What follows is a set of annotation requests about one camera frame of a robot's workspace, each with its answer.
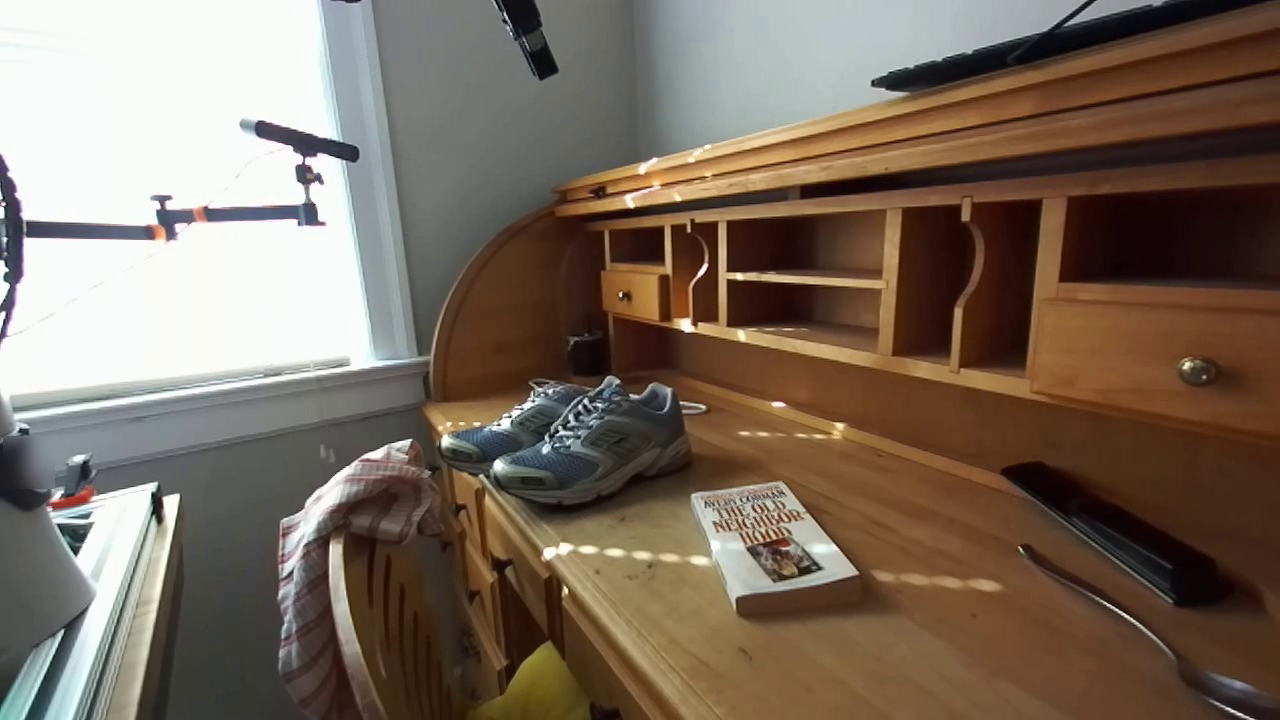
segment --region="book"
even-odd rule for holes
[[[783,481],[693,491],[693,510],[738,615],[861,599],[861,569]]]

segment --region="roll-top desk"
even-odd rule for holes
[[[620,717],[1207,717],[1060,556],[1200,662],[1280,689],[1280,4],[579,177],[461,274],[435,432],[562,338],[713,412],[579,510],[451,471],[479,692],[551,636]],[[1235,579],[1168,608],[1000,469],[1044,458]],[[787,481],[866,571],[731,615],[686,491]]]

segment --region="window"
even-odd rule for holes
[[[241,120],[363,147],[360,163],[312,157],[323,226],[28,234],[0,343],[14,406],[417,350],[367,4],[2,0],[0,90],[28,221],[153,225],[157,192],[170,209],[301,204],[301,157]]]

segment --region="window frame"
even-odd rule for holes
[[[45,471],[89,451],[98,469],[179,454],[228,440],[417,406],[424,356],[417,350],[412,292],[401,233],[392,131],[371,4],[323,4],[328,72],[342,134],[360,134],[348,167],[367,356],[348,368],[212,381],[121,398],[14,406],[30,423]]]

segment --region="wall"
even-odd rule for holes
[[[636,4],[636,147],[660,157],[888,100],[873,75],[1040,30],[1074,4],[644,0]],[[1098,0],[1085,16],[1130,4],[1138,0]]]
[[[536,80],[492,0],[375,0],[420,343],[451,274],[557,183],[631,161],[620,0],[540,0],[558,75]]]
[[[182,569],[164,717],[294,717],[277,681],[277,523],[340,463],[417,429],[420,406],[403,406],[95,477],[98,487],[157,481],[164,491],[182,495]]]

